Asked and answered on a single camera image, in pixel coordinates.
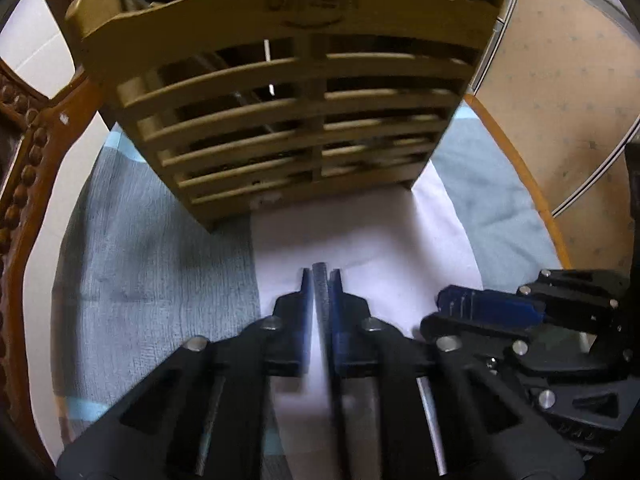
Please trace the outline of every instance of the wooden slat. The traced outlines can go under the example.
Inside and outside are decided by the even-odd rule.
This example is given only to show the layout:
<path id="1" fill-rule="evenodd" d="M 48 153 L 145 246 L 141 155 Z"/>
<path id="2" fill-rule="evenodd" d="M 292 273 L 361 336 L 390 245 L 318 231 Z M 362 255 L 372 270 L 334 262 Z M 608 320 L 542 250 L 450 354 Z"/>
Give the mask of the wooden slat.
<path id="1" fill-rule="evenodd" d="M 219 171 L 180 183 L 180 190 L 192 197 L 208 193 L 219 193 L 235 187 L 244 187 L 252 182 L 277 180 L 283 177 L 309 171 L 314 168 L 352 164 L 354 162 L 375 162 L 389 157 L 413 155 L 415 153 L 432 152 L 436 146 L 430 140 L 415 139 L 415 142 L 398 141 L 389 148 L 370 148 L 362 144 L 346 148 L 334 148 L 322 151 L 322 160 L 310 160 L 307 157 L 287 156 Z"/>
<path id="2" fill-rule="evenodd" d="M 211 223 L 225 216 L 248 211 L 414 180 L 420 176 L 423 168 L 424 163 L 420 162 L 323 178 L 314 182 L 289 182 L 285 180 L 282 183 L 263 186 L 256 190 L 243 189 L 235 196 L 213 196 L 208 200 L 206 198 L 200 199 L 198 203 L 193 204 L 193 210 L 202 222 Z"/>
<path id="3" fill-rule="evenodd" d="M 304 137 L 299 136 L 295 130 L 291 130 L 204 148 L 168 158 L 163 162 L 163 166 L 165 173 L 199 171 L 224 164 L 234 164 L 250 158 L 308 148 L 309 146 L 358 141 L 374 137 L 442 132 L 446 125 L 447 121 L 443 121 L 435 115 L 330 123 L 324 125 L 323 131 L 306 134 Z"/>
<path id="4" fill-rule="evenodd" d="M 78 30 L 86 30 L 82 22 L 95 8 L 85 8 L 84 1 L 68 14 L 79 23 Z M 342 8 L 309 5 L 303 10 L 283 1 L 177 0 L 127 12 L 84 35 L 82 60 L 111 89 L 195 53 L 301 32 L 397 36 L 482 50 L 498 14 L 497 7 L 479 0 L 342 0 Z"/>
<path id="5" fill-rule="evenodd" d="M 143 139 L 150 149 L 166 150 L 197 140 L 255 128 L 262 124 L 301 120 L 318 115 L 409 108 L 453 107 L 460 98 L 447 90 L 399 91 L 389 88 L 328 92 L 325 101 L 280 99 L 232 108 L 168 126 Z"/>
<path id="6" fill-rule="evenodd" d="M 236 66 L 165 86 L 125 103 L 121 114 L 141 119 L 166 108 L 305 79 L 360 76 L 416 76 L 466 80 L 474 69 L 461 61 L 412 54 L 366 52 L 329 54 L 325 60 L 276 59 Z"/>

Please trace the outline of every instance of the bolt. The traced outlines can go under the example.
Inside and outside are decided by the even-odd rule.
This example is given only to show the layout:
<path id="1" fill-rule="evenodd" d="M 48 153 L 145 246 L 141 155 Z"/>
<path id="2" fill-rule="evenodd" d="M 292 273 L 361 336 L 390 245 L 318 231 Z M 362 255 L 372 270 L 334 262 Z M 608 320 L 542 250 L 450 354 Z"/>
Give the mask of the bolt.
<path id="1" fill-rule="evenodd" d="M 378 332 L 382 330 L 382 323 L 375 317 L 367 317 L 367 319 L 362 321 L 362 328 L 366 330 L 366 332 Z"/>
<path id="2" fill-rule="evenodd" d="M 436 346 L 443 352 L 452 352 L 462 346 L 462 341 L 457 335 L 445 335 L 437 339 Z"/>
<path id="3" fill-rule="evenodd" d="M 208 342 L 209 340 L 203 335 L 195 335 L 191 339 L 187 339 L 182 346 L 192 352 L 202 352 L 206 348 Z"/>
<path id="4" fill-rule="evenodd" d="M 548 410 L 556 403 L 556 394 L 551 390 L 543 390 L 538 396 L 538 404 L 543 410 Z"/>
<path id="5" fill-rule="evenodd" d="M 282 327 L 282 320 L 278 316 L 269 316 L 262 320 L 260 328 L 263 330 L 280 330 L 280 327 Z"/>
<path id="6" fill-rule="evenodd" d="M 526 344 L 522 339 L 517 339 L 511 345 L 511 349 L 513 350 L 514 354 L 523 356 L 529 351 L 529 345 Z"/>

